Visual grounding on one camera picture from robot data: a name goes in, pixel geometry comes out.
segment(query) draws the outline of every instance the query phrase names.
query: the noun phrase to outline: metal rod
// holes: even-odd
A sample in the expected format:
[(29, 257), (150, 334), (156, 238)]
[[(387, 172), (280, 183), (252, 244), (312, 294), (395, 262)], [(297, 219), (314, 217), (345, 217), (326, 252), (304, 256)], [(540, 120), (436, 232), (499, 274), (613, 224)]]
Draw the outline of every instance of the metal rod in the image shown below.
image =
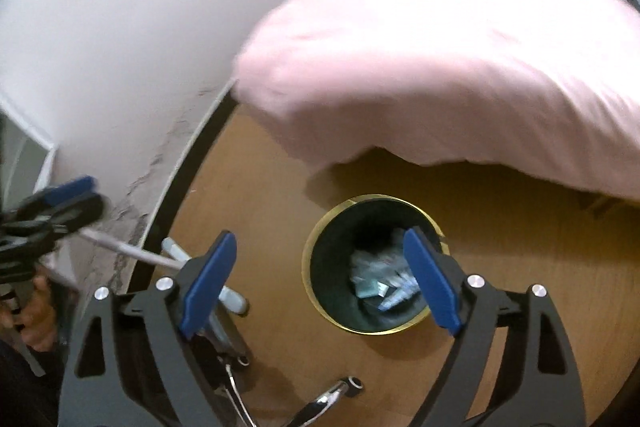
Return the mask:
[(133, 259), (137, 259), (138, 261), (142, 261), (143, 263), (149, 263), (155, 266), (163, 266), (172, 270), (179, 270), (184, 265), (184, 263), (176, 261), (175, 259), (169, 259), (168, 257), (164, 257), (163, 255), (151, 253), (149, 251), (143, 250), (142, 248), (129, 245), (124, 241), (120, 241), (112, 237), (108, 233), (99, 232), (98, 230), (82, 229), (79, 230), (78, 235), (88, 241), (91, 241), (92, 243), (95, 243), (96, 245), (99, 245), (100, 247), (107, 248), (108, 250), (114, 251), (116, 253), (126, 255), (127, 257), (132, 257)]
[(349, 384), (338, 381), (328, 391), (306, 404), (284, 427), (307, 427), (333, 407), (349, 390)]

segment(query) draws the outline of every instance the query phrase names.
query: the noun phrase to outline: finger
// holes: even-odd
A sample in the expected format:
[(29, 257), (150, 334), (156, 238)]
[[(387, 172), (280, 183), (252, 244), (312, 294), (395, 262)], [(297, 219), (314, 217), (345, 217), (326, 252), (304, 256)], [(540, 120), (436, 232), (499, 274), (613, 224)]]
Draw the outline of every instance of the finger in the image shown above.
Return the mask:
[(43, 351), (51, 351), (54, 344), (56, 344), (57, 335), (55, 331), (51, 331), (48, 335), (46, 335), (39, 343), (31, 346), (33, 349), (39, 352)]
[(49, 281), (44, 275), (36, 275), (33, 278), (33, 287), (39, 293), (49, 296), (51, 294), (51, 288), (49, 287)]
[(33, 347), (44, 341), (51, 333), (56, 333), (56, 324), (53, 317), (47, 317), (35, 326), (24, 328), (20, 334), (24, 343)]
[(20, 315), (17, 316), (16, 322), (28, 327), (41, 322), (47, 315), (55, 316), (55, 314), (56, 312), (49, 304), (49, 300), (40, 294), (34, 293)]
[(14, 316), (11, 314), (11, 310), (4, 304), (0, 304), (0, 324), (2, 324), (3, 328), (7, 329), (14, 327)]

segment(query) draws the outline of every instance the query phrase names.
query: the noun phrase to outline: white wall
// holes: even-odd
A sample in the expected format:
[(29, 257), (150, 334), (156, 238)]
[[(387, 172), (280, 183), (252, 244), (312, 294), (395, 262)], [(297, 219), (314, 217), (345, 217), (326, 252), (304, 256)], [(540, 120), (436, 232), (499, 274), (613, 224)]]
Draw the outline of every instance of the white wall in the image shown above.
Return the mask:
[[(283, 0), (0, 0), (0, 89), (60, 146), (53, 180), (99, 179), (105, 224), (139, 235), (255, 23)], [(95, 285), (130, 265), (74, 245)]]

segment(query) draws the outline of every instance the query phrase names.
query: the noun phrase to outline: wooden floor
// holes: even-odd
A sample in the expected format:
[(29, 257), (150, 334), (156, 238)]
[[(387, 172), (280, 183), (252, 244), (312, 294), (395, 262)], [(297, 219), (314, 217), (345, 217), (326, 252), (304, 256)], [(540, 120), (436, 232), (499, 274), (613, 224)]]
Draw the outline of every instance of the wooden floor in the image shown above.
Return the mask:
[[(230, 286), (252, 305), (237, 324), (255, 357), (255, 387), (245, 397), (260, 424), (281, 425), (338, 377), (356, 375), (366, 393), (316, 425), (404, 427), (439, 372), (450, 339), (431, 318), (395, 335), (363, 337), (329, 324), (306, 297), (301, 253), (311, 229), (337, 203), (374, 192), (430, 214), (467, 272), (514, 291), (534, 282), (548, 288), (595, 419), (640, 355), (638, 210), (596, 220), (580, 210), (577, 192), (511, 169), (421, 168), (382, 151), (311, 174), (239, 110), (204, 162), (172, 237), (201, 255), (221, 229), (238, 236)], [(475, 412), (488, 401), (493, 354)]]

